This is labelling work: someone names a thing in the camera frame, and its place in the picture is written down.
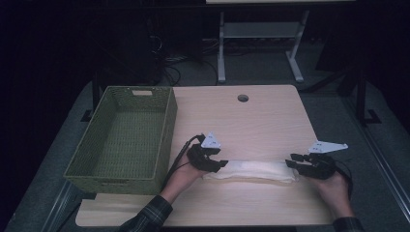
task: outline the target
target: dark plaid shirt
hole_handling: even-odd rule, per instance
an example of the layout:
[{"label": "dark plaid shirt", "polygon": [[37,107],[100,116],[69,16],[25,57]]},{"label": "dark plaid shirt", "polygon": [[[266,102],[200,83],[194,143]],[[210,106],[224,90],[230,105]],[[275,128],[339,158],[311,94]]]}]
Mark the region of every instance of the dark plaid shirt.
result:
[{"label": "dark plaid shirt", "polygon": [[[172,206],[161,196],[156,196],[139,214],[121,225],[119,232],[156,232],[172,212]],[[335,220],[336,232],[364,232],[360,221],[355,217],[342,217]]]}]

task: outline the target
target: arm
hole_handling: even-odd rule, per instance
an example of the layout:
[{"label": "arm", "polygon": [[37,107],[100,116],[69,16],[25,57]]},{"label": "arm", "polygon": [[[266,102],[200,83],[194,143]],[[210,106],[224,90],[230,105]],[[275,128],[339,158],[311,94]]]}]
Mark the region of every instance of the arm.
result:
[{"label": "arm", "polygon": [[332,211],[335,218],[334,228],[337,232],[365,231],[360,221],[355,218],[350,205],[347,182],[338,172],[327,180],[307,179],[316,186],[320,196]]},{"label": "arm", "polygon": [[160,195],[154,197],[136,217],[122,224],[119,232],[160,231],[163,223],[172,212],[171,204],[181,192],[206,173],[190,165],[187,155],[184,154],[179,161],[179,168],[169,178]]}]

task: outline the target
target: green woven basket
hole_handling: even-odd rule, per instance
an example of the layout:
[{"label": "green woven basket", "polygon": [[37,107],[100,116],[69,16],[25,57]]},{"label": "green woven basket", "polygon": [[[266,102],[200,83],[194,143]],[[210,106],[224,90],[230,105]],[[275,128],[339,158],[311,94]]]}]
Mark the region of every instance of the green woven basket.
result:
[{"label": "green woven basket", "polygon": [[87,192],[158,194],[177,108],[170,87],[107,87],[64,177]]}]

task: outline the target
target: white metal table leg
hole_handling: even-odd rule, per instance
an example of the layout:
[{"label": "white metal table leg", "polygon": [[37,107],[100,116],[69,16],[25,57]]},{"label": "white metal table leg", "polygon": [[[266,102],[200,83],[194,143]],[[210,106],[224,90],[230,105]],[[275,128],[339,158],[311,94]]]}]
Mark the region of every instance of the white metal table leg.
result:
[{"label": "white metal table leg", "polygon": [[296,62],[296,52],[298,51],[299,44],[301,43],[302,36],[304,35],[304,30],[306,23],[308,21],[308,13],[309,11],[304,11],[302,16],[302,20],[299,24],[297,34],[295,36],[295,43],[290,51],[286,51],[286,57],[289,61],[290,68],[292,69],[293,75],[297,82],[304,82],[304,78],[302,77],[301,71],[299,70],[298,63]]},{"label": "white metal table leg", "polygon": [[225,61],[223,59],[223,12],[220,13],[220,52],[218,54],[218,82],[224,83],[225,77]]}]

